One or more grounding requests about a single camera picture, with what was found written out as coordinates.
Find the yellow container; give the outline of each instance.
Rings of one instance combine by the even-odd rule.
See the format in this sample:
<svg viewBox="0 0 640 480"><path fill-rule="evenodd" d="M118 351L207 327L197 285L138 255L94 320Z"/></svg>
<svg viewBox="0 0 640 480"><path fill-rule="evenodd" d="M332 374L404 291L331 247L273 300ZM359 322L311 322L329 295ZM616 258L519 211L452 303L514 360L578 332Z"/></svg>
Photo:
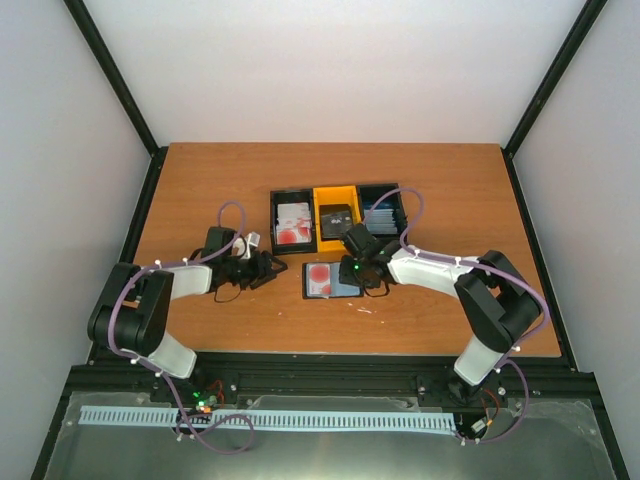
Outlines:
<svg viewBox="0 0 640 480"><path fill-rule="evenodd" d="M353 224L362 221L360 217L360 206L358 203L358 192L355 185L342 187L318 187L313 189L313 203L316 215L316 238L318 252L339 252L346 251L340 240L322 239L322 222L320 220L321 207L326 205L348 205L351 210Z"/></svg>

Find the red and white package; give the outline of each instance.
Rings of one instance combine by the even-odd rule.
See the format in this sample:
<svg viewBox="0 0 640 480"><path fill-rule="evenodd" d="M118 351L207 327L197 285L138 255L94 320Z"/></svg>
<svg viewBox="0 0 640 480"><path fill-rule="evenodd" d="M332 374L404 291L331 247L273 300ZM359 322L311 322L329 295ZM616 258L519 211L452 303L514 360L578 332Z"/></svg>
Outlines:
<svg viewBox="0 0 640 480"><path fill-rule="evenodd" d="M311 242L311 212L308 203L281 203L278 205L276 243Z"/></svg>
<svg viewBox="0 0 640 480"><path fill-rule="evenodd" d="M307 295L331 295L331 270L328 263L307 265Z"/></svg>

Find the gray floor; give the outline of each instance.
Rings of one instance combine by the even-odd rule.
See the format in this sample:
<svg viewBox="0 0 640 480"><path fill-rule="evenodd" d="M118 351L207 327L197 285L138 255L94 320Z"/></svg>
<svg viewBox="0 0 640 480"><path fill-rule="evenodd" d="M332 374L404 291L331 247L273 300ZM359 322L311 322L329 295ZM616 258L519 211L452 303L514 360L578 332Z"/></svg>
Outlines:
<svg viewBox="0 0 640 480"><path fill-rule="evenodd" d="M249 452L220 456L168 428L77 426L81 404L131 404L131 397L78 397L69 408L47 478L102 479L607 479L615 478L597 423L581 401L532 405L504 442L460 446L453 437L401 433L257 432ZM369 407L379 405L374 401ZM273 408L271 402L264 402ZM509 411L492 426L509 425ZM220 447L244 432L214 432Z"/></svg>

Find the brown tabletop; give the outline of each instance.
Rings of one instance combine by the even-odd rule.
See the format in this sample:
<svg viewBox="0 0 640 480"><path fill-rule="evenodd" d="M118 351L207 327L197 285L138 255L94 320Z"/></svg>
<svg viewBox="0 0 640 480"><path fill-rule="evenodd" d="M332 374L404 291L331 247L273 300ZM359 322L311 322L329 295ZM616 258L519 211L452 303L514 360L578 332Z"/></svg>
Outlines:
<svg viewBox="0 0 640 480"><path fill-rule="evenodd" d="M500 250L540 291L518 207L498 145L172 144L153 198L136 263L179 260L204 243L218 207L238 200L245 233L271 249L269 192L292 187L399 183L423 193L426 215L412 244L455 255ZM411 218L418 202L402 200ZM227 209L223 225L236 227ZM303 300L302 263L341 254L284 255L289 269L230 303L212 295L172 302L168 330L196 350L459 354L471 329L460 303L412 286L384 298ZM231 295L232 291L220 292ZM559 356L553 327L523 345L523 355Z"/></svg>

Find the black metal frame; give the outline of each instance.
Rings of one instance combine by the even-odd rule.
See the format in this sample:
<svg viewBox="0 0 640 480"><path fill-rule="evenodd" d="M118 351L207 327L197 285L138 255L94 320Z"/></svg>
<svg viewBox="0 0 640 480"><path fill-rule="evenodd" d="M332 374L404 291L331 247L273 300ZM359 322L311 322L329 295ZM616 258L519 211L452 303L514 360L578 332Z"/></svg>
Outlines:
<svg viewBox="0 0 640 480"><path fill-rule="evenodd" d="M157 146L83 1L65 0L65 4L151 155L149 170L120 256L121 261L131 262L142 235L167 155L167 147ZM542 288L549 302L562 354L559 358L518 357L518 364L527 376L530 392L540 392L544 398L583 398L591 401L616 475L625 479L629 476L595 377L590 373L576 371L575 358L513 163L516 152L605 4L606 0L585 2L507 146L504 147L503 156ZM216 378L229 379L228 381L237 386L233 393L227 392L228 400L240 403L247 398L274 393L415 396L420 378L441 377L450 370L454 359L451 356L198 353L198 362L202 368L214 374ZM501 374L501 384L511 395L522 395L519 378L508 370L505 368ZM186 389L187 386L181 387L181 384L178 384L178 388ZM69 396L74 391L146 391L151 393L153 398L169 398L166 386L150 372L130 365L104 348L94 347L86 365L71 369L32 478L44 477ZM454 412L474 408L452 407L448 403L440 406Z"/></svg>

